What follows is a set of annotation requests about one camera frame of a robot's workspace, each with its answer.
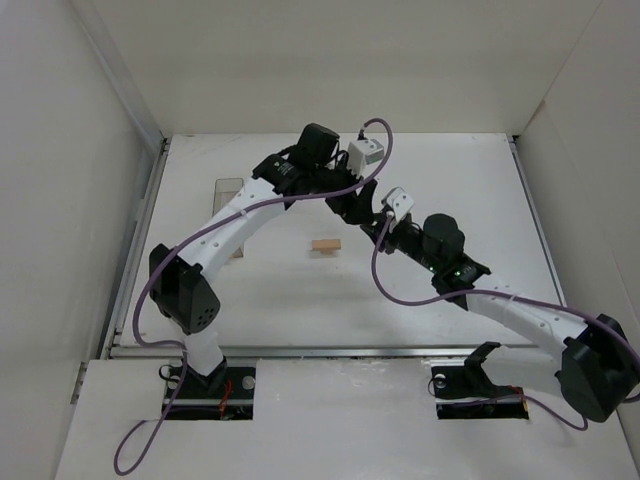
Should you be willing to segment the long rectangular wood block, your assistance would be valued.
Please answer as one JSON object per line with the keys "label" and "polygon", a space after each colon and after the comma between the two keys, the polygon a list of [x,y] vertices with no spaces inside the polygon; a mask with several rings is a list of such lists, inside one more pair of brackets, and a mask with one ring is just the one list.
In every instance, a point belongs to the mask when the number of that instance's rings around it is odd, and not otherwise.
{"label": "long rectangular wood block", "polygon": [[342,247],[340,239],[315,239],[311,243],[311,250],[313,252],[319,252],[321,250],[333,250],[333,252],[339,251]]}

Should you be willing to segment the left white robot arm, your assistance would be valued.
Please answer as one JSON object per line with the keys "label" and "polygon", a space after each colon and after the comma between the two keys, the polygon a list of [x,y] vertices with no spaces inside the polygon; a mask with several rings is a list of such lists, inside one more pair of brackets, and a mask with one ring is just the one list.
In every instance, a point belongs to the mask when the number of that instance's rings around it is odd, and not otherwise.
{"label": "left white robot arm", "polygon": [[149,296],[182,332],[187,377],[204,395],[218,390],[227,368],[214,324],[221,302],[213,283],[244,242],[289,209],[296,196],[330,193],[327,205],[345,222],[372,222],[376,183],[365,182],[362,173],[384,158],[384,147],[364,135],[344,151],[338,144],[336,132],[306,125],[296,144],[267,156],[252,171],[240,191],[205,225],[205,235],[175,257],[164,244],[152,250],[149,271],[158,277]]}

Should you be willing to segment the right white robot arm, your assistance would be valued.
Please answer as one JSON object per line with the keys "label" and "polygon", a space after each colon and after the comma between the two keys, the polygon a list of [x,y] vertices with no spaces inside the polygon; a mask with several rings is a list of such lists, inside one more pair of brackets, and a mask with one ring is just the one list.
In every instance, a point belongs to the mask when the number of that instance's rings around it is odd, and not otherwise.
{"label": "right white robot arm", "polygon": [[558,396],[584,420],[603,423],[625,403],[639,400],[639,356],[612,317],[526,298],[499,282],[464,251],[465,236],[445,214],[421,226],[377,214],[362,231],[375,254],[400,252],[432,275],[435,302],[493,320],[532,342],[526,358],[487,341],[457,363],[432,369],[435,396],[462,408],[520,395],[524,387]]}

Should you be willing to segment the clear plastic box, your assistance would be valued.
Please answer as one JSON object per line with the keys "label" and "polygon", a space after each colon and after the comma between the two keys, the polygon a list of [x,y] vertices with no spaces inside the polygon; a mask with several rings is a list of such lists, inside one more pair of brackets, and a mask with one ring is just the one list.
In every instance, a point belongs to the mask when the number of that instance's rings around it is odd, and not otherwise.
{"label": "clear plastic box", "polygon": [[217,215],[243,188],[242,178],[219,178],[215,181],[212,214]]}

